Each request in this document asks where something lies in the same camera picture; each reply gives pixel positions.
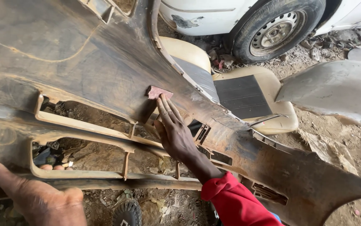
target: red jacket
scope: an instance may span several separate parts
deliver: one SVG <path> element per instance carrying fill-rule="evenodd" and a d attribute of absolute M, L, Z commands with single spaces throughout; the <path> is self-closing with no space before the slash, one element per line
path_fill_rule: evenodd
<path fill-rule="evenodd" d="M 225 226 L 283 226 L 230 172 L 207 181 L 201 198 L 213 203 Z"/>

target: hand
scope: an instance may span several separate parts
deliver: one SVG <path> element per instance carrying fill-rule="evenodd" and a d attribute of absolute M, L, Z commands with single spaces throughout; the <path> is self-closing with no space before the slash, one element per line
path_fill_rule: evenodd
<path fill-rule="evenodd" d="M 52 166 L 43 165 L 40 168 L 48 170 Z M 54 169 L 64 170 L 64 167 L 56 166 Z M 0 187 L 30 225 L 87 225 L 83 192 L 79 188 L 58 191 L 44 182 L 18 177 L 1 163 Z"/>
<path fill-rule="evenodd" d="M 161 97 L 157 99 L 157 106 L 162 122 L 155 120 L 154 126 L 168 154 L 180 162 L 185 162 L 199 154 L 193 142 L 192 133 L 184 124 L 182 116 L 171 100 L 161 94 Z"/>
<path fill-rule="evenodd" d="M 166 152 L 175 160 L 183 162 L 202 184 L 211 178 L 221 178 L 221 171 L 197 150 L 192 133 L 184 124 L 175 105 L 161 94 L 157 99 L 157 106 L 162 122 L 155 120 L 154 126 Z"/>

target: car seat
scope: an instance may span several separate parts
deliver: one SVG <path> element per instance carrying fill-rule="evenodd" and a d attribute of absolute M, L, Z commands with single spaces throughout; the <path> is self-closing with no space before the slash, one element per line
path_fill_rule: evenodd
<path fill-rule="evenodd" d="M 190 78 L 212 96 L 213 101 L 220 103 L 239 119 L 252 123 L 273 114 L 288 116 L 252 126 L 259 133 L 274 135 L 298 128 L 298 118 L 292 103 L 275 102 L 282 85 L 272 71 L 249 66 L 211 75 L 211 63 L 204 50 L 179 39 L 160 39 L 166 51 Z"/>

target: white car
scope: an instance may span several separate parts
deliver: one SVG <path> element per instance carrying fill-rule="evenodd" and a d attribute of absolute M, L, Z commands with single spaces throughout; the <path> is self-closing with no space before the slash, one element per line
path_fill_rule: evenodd
<path fill-rule="evenodd" d="M 159 13 L 181 34 L 228 33 L 233 55 L 248 64 L 278 57 L 312 31 L 361 28 L 361 0 L 162 0 Z"/>

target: steel wheel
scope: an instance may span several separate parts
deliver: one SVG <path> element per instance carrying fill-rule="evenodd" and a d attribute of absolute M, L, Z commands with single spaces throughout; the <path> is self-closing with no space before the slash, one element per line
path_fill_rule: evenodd
<path fill-rule="evenodd" d="M 306 14 L 292 11 L 269 21 L 253 37 L 250 52 L 255 56 L 273 53 L 283 48 L 306 24 Z"/>

